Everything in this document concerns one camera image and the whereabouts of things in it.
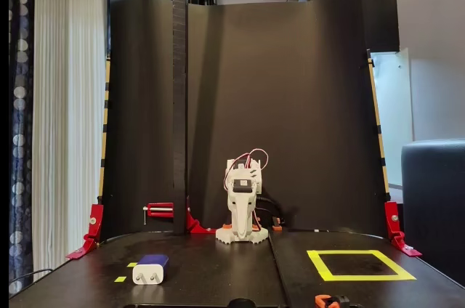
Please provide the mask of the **white moving gripper finger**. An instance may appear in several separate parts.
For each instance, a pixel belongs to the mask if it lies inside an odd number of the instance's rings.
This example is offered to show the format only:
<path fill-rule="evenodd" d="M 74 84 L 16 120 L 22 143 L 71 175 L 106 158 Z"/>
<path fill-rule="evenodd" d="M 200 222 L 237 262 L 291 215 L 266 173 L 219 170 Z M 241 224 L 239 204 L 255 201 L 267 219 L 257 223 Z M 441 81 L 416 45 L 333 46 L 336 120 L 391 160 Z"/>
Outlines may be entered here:
<path fill-rule="evenodd" d="M 253 195 L 251 193 L 232 193 L 230 195 L 232 229 L 234 232 L 250 232 Z"/>

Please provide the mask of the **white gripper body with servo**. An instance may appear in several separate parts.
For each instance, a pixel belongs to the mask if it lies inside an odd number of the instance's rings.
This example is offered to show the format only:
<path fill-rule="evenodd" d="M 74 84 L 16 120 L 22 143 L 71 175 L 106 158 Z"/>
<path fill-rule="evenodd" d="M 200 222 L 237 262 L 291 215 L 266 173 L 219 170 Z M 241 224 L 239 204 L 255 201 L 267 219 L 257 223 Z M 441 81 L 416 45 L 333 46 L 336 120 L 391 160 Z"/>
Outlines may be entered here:
<path fill-rule="evenodd" d="M 262 181 L 257 176 L 251 178 L 240 178 L 240 179 L 228 179 L 226 182 L 227 193 L 229 196 L 236 195 L 238 193 L 245 194 L 262 194 Z"/>

